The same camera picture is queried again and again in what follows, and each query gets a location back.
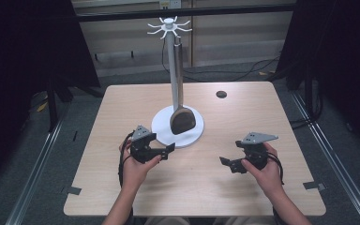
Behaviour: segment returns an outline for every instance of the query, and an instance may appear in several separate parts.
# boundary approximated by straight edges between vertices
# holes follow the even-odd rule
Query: person
[[[131,141],[127,141],[126,150],[124,151],[124,158],[129,157],[128,149]],[[265,148],[269,153],[278,155],[277,150],[269,143],[264,143]],[[136,197],[137,191],[145,180],[147,173],[159,164],[160,156],[156,156],[145,164],[141,164],[133,157],[127,159],[124,164],[124,181],[122,189],[110,210],[108,216],[105,217],[103,225],[122,225],[124,224],[130,213],[132,204]],[[242,165],[252,174],[258,185],[261,187],[264,195],[273,204],[279,217],[287,224],[304,225],[311,224],[303,213],[297,208],[293,201],[286,194],[282,181],[279,177],[279,168],[272,159],[267,160],[267,165],[258,170],[246,159],[241,160]]]

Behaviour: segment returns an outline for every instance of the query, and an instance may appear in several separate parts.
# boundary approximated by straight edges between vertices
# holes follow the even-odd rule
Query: light wood tabletop
[[[217,91],[227,97],[217,97]],[[134,216],[271,216],[272,205],[252,175],[231,173],[219,160],[243,158],[235,141],[249,132],[278,135],[269,143],[282,163],[286,192],[305,215],[325,213],[318,189],[303,186],[313,178],[273,84],[185,83],[184,103],[202,115],[202,136],[189,147],[175,149],[149,172],[133,204]],[[108,214],[120,191],[118,146],[138,125],[151,130],[157,112],[170,105],[169,83],[108,87],[72,184],[82,190],[68,194],[67,215]],[[150,146],[163,147],[157,141]]]

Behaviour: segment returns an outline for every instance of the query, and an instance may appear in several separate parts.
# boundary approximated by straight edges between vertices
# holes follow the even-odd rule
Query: forearm
[[[123,225],[128,219],[137,188],[122,188],[103,225]]]
[[[311,224],[283,189],[276,193],[267,193],[266,196],[287,224]]]

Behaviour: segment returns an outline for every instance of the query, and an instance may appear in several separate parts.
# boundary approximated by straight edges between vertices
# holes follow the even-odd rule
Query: person's right hand
[[[277,150],[274,149],[269,143],[263,143],[269,153],[277,156]],[[279,167],[276,162],[272,159],[267,159],[267,165],[260,171],[253,166],[246,159],[241,160],[242,165],[252,174],[259,186],[264,191],[265,195],[273,194],[279,190],[283,190],[282,182],[279,176]]]

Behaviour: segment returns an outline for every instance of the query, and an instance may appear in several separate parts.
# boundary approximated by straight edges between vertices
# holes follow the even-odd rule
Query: gray floor
[[[192,71],[204,73],[186,73],[185,82],[229,82],[243,74],[224,73],[222,71],[248,71],[251,64],[222,65],[211,67],[190,68]],[[275,69],[275,64],[264,68],[267,72]],[[239,81],[262,81],[266,75],[253,72]],[[169,83],[166,71],[129,74],[126,76],[107,76],[100,78],[101,89],[111,84],[125,83]],[[279,99],[290,120],[301,118],[293,100],[293,95],[286,88],[285,81],[274,82]],[[100,98],[91,97],[84,92],[72,89],[74,99],[63,116],[59,135],[49,155],[37,188],[29,203],[22,224],[100,224],[103,217],[67,217],[63,206],[67,194],[63,189],[70,187],[80,162],[83,149],[96,118]],[[43,95],[35,97],[31,103],[35,105]],[[329,142],[334,154],[338,156],[350,174],[352,180],[360,188],[360,137],[350,132],[345,126],[341,114],[328,101],[324,100],[322,115],[318,123]],[[49,115],[47,109],[36,112],[37,107],[30,109],[30,119],[25,125],[12,156],[0,171],[0,224],[5,224],[23,186],[37,161],[40,149],[47,138]],[[321,191],[327,212],[322,217],[310,217],[314,224],[360,224],[360,215],[355,209],[349,194],[338,180],[323,150],[312,135],[309,127],[301,127],[294,131],[307,164],[315,181],[325,183],[327,189]],[[194,218],[193,224],[209,224],[210,219]]]

